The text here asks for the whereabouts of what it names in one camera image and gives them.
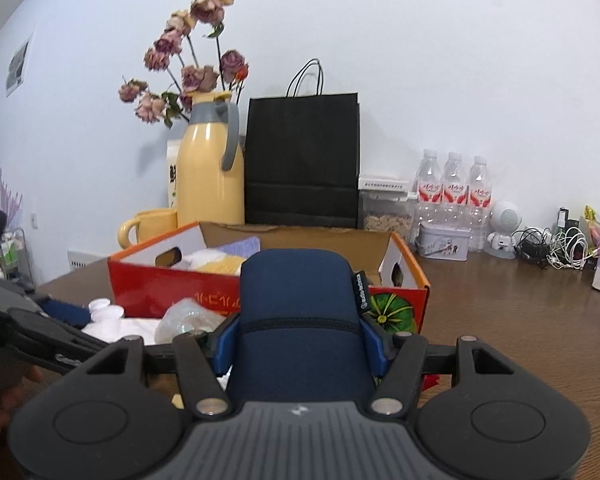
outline fabric tag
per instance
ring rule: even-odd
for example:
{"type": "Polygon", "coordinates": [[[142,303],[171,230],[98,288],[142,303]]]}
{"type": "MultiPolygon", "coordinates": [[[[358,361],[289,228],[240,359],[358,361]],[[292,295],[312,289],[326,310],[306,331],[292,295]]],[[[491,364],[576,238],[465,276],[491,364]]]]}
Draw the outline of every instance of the fabric tag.
{"type": "Polygon", "coordinates": [[[366,280],[365,271],[356,272],[352,280],[358,312],[364,314],[371,307],[371,294],[369,293],[369,282],[366,280]]]}

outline white plastic bottle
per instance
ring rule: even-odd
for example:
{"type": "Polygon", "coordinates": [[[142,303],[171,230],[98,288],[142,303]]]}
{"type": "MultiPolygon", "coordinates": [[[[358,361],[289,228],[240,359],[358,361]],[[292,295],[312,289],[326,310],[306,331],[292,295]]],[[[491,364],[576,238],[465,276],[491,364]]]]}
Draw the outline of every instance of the white plastic bottle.
{"type": "Polygon", "coordinates": [[[442,206],[440,218],[445,226],[458,228],[462,225],[466,204],[466,175],[462,168],[462,155],[449,152],[449,159],[442,171],[442,206]]]}
{"type": "Polygon", "coordinates": [[[487,159],[474,157],[475,164],[469,170],[469,197],[466,206],[468,227],[471,231],[469,250],[477,253],[484,249],[489,224],[491,205],[491,177],[487,170],[487,159]]]}
{"type": "Polygon", "coordinates": [[[442,172],[438,165],[438,152],[424,150],[424,158],[416,173],[418,208],[411,229],[410,242],[414,243],[420,232],[420,223],[438,222],[438,207],[442,199],[442,172]]]}

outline white wall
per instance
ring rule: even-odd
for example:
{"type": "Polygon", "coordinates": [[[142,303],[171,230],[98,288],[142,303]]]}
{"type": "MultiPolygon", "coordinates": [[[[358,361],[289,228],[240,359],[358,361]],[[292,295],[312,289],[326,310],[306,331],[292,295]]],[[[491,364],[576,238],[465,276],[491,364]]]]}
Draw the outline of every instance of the white wall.
{"type": "MultiPolygon", "coordinates": [[[[166,139],[184,128],[140,123],[116,90],[148,76],[142,54],[189,1],[26,0],[1,30],[0,167],[23,218],[38,215],[40,281],[68,270],[67,249],[110,253],[120,222],[166,204],[166,139]]],[[[411,177],[424,147],[480,153],[529,223],[600,208],[600,0],[236,0],[226,25],[222,47],[251,63],[243,98],[282,94],[314,56],[326,91],[359,92],[366,173],[411,177]]]]}

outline cardboard box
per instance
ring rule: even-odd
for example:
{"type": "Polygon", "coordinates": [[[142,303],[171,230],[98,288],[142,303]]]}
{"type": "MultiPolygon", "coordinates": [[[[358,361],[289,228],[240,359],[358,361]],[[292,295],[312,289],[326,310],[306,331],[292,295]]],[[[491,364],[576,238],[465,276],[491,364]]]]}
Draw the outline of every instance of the cardboard box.
{"type": "Polygon", "coordinates": [[[263,250],[317,248],[344,256],[364,270],[372,295],[371,315],[390,332],[420,331],[429,282],[396,234],[343,228],[192,224],[113,254],[109,274],[116,303],[127,317],[162,317],[183,298],[227,315],[240,309],[238,276],[184,270],[182,256],[257,236],[263,250]]]}

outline brown tabletop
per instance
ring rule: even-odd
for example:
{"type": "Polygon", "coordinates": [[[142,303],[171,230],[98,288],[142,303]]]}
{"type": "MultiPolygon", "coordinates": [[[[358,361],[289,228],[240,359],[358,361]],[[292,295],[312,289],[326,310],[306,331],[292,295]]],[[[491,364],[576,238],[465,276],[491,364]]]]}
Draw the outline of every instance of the brown tabletop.
{"type": "MultiPolygon", "coordinates": [[[[541,270],[486,254],[471,254],[466,263],[420,262],[432,283],[422,333],[444,344],[476,335],[579,405],[593,437],[578,480],[600,480],[600,292],[590,287],[592,273],[541,270]]],[[[42,288],[76,304],[112,299],[104,261],[42,288]]],[[[445,387],[448,381],[424,399],[445,387]]],[[[20,478],[7,475],[10,466],[0,471],[1,480],[20,478]]]]}

